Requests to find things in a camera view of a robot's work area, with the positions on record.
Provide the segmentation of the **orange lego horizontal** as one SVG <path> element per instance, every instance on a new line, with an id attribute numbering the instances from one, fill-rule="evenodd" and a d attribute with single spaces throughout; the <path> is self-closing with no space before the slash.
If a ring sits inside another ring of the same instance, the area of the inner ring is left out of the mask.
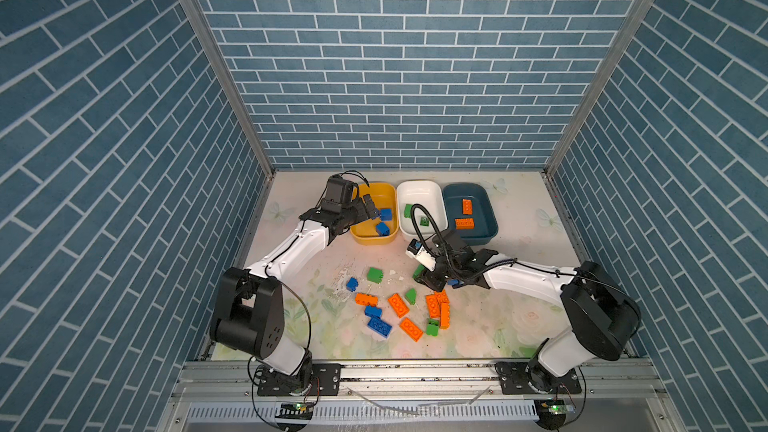
<path id="1" fill-rule="evenodd" d="M 457 230 L 472 230 L 475 228 L 475 222 L 473 218 L 458 218 L 455 220 L 455 227 Z"/>

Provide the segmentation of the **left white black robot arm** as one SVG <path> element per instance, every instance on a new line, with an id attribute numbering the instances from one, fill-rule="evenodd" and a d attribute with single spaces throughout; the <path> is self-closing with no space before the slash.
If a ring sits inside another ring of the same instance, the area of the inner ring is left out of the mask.
<path id="1" fill-rule="evenodd" d="M 380 215 L 371 196 L 348 175 L 364 178 L 357 171 L 330 176 L 316 205 L 299 216 L 285 240 L 259 261 L 228 269 L 218 282 L 210 339 L 247 353 L 289 395 L 309 391 L 313 372 L 309 347 L 284 335 L 286 280 L 352 226 Z"/>

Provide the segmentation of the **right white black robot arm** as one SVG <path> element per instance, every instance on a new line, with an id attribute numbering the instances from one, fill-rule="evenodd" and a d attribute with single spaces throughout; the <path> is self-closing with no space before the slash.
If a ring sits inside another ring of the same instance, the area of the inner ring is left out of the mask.
<path id="1" fill-rule="evenodd" d="M 416 281 L 435 292 L 479 286 L 530 296 L 562 308 L 568 325 L 544 340 L 525 368 L 530 386 L 548 393 L 593 359 L 618 360 L 637 333 L 642 314 L 636 302 L 595 262 L 562 267 L 530 264 L 495 250 L 473 250 L 454 229 L 438 228 L 421 204 L 411 206 L 417 237 L 407 255 L 424 270 Z"/>

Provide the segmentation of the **orange lego vertical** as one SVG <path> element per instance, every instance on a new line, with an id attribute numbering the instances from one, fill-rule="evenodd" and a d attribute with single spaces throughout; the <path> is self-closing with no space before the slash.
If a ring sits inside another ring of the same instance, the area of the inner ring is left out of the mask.
<path id="1" fill-rule="evenodd" d="M 471 199 L 462 200 L 462 213 L 467 216 L 471 216 L 473 214 L 473 202 Z"/>

